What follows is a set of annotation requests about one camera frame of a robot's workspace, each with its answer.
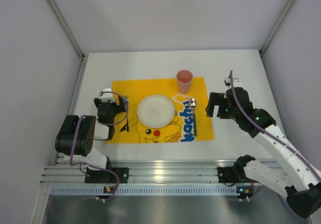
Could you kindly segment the green-handled silver spoon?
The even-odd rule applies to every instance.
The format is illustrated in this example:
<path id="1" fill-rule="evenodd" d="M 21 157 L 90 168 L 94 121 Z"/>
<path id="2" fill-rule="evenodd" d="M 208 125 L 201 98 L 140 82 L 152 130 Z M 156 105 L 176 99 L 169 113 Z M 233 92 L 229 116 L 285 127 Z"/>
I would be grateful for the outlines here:
<path id="1" fill-rule="evenodd" d="M 197 102 L 195 100 L 195 98 L 191 97 L 189 99 L 189 107 L 192 111 L 192 116 L 193 116 L 193 128 L 194 128 L 194 136 L 197 136 L 197 124 L 196 124 L 196 114 L 195 114 L 195 110 L 197 107 Z"/>

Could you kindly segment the blue metallic fork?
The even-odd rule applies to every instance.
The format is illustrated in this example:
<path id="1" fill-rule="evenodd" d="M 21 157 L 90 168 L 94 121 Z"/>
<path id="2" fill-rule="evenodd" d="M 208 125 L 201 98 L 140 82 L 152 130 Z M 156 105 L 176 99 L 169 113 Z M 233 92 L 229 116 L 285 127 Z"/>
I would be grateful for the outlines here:
<path id="1" fill-rule="evenodd" d="M 126 103 L 126 131 L 129 132 L 129 121 L 128 121 L 128 114 L 129 114 L 129 102 L 127 95 L 124 96 L 125 103 Z"/>

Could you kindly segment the pink plastic cup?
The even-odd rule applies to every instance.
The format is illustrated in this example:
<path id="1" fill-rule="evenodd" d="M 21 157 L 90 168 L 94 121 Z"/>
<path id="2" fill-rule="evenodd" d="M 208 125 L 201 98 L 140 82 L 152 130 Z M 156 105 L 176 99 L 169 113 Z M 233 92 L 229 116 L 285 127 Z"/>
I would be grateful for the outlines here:
<path id="1" fill-rule="evenodd" d="M 181 70 L 177 73 L 176 79 L 179 93 L 187 94 L 193 81 L 193 74 L 188 70 Z"/>

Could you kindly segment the white round plate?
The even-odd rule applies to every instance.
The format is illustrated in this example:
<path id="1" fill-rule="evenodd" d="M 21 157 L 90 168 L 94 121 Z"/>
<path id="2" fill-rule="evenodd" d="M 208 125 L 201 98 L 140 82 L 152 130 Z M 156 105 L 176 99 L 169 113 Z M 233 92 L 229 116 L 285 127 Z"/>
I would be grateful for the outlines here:
<path id="1" fill-rule="evenodd" d="M 175 106 L 166 96 L 155 94 L 145 97 L 137 107 L 137 117 L 146 127 L 162 128 L 169 124 L 175 115 Z"/>

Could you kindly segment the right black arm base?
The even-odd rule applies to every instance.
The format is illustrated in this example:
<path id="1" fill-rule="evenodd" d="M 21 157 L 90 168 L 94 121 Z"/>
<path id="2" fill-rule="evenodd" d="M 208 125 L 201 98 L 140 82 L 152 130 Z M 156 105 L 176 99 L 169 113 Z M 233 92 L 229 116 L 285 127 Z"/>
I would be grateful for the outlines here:
<path id="1" fill-rule="evenodd" d="M 239 157 L 230 167 L 218 167 L 219 182 L 227 186 L 233 186 L 236 183 L 249 183 L 250 179 L 246 177 L 244 168 L 250 161 L 256 160 L 250 155 Z"/>

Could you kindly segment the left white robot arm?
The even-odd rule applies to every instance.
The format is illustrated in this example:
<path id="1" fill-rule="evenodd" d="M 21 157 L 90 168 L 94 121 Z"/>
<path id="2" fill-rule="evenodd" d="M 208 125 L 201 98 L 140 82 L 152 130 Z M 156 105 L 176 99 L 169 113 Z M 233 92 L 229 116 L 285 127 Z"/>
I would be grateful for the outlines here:
<path id="1" fill-rule="evenodd" d="M 94 98 L 95 116 L 67 115 L 56 136 L 55 149 L 69 158 L 69 164 L 93 170 L 112 170 L 110 159 L 95 147 L 95 140 L 112 140 L 115 126 L 128 116 L 128 99 L 107 88 Z"/>

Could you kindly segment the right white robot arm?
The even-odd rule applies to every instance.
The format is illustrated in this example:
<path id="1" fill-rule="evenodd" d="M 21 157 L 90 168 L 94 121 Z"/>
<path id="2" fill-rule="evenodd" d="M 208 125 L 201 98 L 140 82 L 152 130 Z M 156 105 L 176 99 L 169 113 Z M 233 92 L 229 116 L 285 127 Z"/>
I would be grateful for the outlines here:
<path id="1" fill-rule="evenodd" d="M 320 170 L 294 147 L 266 110 L 253 107 L 248 92 L 238 78 L 229 76 L 224 83 L 227 87 L 225 93 L 210 93 L 207 116 L 212 117 L 217 107 L 218 118 L 235 121 L 283 169 L 282 172 L 274 171 L 256 158 L 245 155 L 234 162 L 232 176 L 227 182 L 260 182 L 283 197 L 298 216 L 310 217 L 320 209 Z"/>

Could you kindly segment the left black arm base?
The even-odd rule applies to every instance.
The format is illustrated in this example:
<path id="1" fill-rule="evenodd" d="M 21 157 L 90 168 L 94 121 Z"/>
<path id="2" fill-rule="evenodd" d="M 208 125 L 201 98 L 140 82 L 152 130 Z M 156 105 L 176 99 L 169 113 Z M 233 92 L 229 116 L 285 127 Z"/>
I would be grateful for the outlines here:
<path id="1" fill-rule="evenodd" d="M 112 170 L 117 174 L 120 184 L 128 183 L 129 168 L 115 167 Z M 85 183 L 87 184 L 102 184 L 102 183 L 116 183 L 116 177 L 106 171 L 86 169 Z"/>

